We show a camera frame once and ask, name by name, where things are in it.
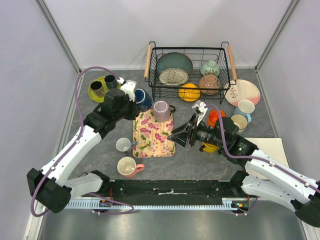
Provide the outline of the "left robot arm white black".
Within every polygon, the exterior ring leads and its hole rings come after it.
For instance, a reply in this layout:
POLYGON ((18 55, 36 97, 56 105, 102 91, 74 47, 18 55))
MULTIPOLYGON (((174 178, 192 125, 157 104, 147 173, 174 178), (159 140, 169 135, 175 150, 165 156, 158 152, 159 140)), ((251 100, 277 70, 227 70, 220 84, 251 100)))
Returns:
POLYGON ((29 170, 26 178, 31 201, 38 201, 48 211, 58 213, 73 198, 91 192, 106 196, 110 191, 109 178, 97 170, 84 177, 68 178, 84 156, 115 129, 117 122, 135 120, 138 115, 134 90, 109 90, 64 149, 40 170, 29 170))

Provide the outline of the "dark blue mug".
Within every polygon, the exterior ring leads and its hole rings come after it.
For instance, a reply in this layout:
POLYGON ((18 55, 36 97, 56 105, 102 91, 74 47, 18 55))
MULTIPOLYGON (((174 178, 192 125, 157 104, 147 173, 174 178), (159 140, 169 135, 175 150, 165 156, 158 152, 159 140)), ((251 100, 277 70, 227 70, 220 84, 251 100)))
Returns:
POLYGON ((135 91, 136 106, 141 113, 147 112, 153 106, 153 100, 150 95, 142 88, 135 91))

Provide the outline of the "yellow mug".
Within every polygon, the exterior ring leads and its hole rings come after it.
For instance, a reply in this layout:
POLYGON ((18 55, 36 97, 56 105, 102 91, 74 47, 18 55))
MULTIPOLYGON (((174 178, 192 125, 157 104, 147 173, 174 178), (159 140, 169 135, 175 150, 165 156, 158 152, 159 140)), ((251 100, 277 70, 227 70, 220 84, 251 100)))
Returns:
POLYGON ((219 148, 219 146, 203 142, 201 144, 201 147, 199 148, 199 151, 206 153, 215 153, 219 148))

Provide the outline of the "purple mug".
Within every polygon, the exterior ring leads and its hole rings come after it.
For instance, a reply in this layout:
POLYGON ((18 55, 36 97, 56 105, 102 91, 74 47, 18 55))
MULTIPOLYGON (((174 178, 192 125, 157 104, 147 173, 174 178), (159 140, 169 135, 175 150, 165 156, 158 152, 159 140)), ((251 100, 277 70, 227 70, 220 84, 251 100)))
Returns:
POLYGON ((159 100, 153 105, 153 116, 157 122, 163 123, 170 119, 171 114, 176 111, 175 106, 168 104, 165 101, 159 100))

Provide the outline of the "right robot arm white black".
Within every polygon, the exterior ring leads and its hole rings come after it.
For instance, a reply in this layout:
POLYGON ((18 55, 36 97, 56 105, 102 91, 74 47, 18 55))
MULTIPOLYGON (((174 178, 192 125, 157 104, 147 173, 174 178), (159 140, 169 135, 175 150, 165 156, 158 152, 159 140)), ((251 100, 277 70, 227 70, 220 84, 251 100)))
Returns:
POLYGON ((229 191, 235 197, 244 193, 262 197, 293 211, 303 222, 320 226, 320 182, 304 176, 270 157, 261 148, 238 134, 239 128, 229 117, 219 119, 215 127, 197 123, 198 117, 174 129, 168 140, 182 146, 203 142, 219 147, 219 153, 245 171, 231 178, 229 191), (247 171, 267 178, 264 182, 247 171))

